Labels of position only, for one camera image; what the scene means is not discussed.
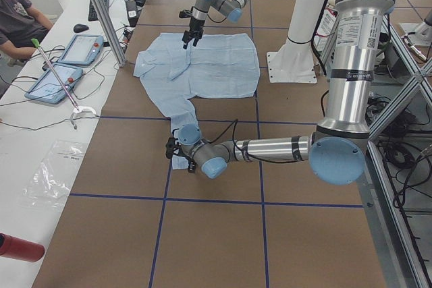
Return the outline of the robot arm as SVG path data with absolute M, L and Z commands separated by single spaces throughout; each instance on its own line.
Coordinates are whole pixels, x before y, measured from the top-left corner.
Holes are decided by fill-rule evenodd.
M 296 0 L 286 42 L 270 52 L 267 67 L 274 82 L 301 82 L 313 72 L 311 47 L 327 0 Z M 356 181 L 364 171 L 370 130 L 365 120 L 374 78 L 383 18 L 396 0 L 335 0 L 336 42 L 329 73 L 325 115 L 310 136 L 258 140 L 205 139 L 187 124 L 172 131 L 166 157 L 185 158 L 189 170 L 200 168 L 209 178 L 222 174 L 232 161 L 295 163 L 308 161 L 313 173 L 334 185 Z
M 204 25 L 210 8 L 214 8 L 230 22 L 236 23 L 248 1 L 250 0 L 196 0 L 190 9 L 182 10 L 179 17 L 190 19 L 189 29 L 182 37 L 183 48 L 187 49 L 189 42 L 193 42 L 193 45 L 196 46 L 203 37 Z

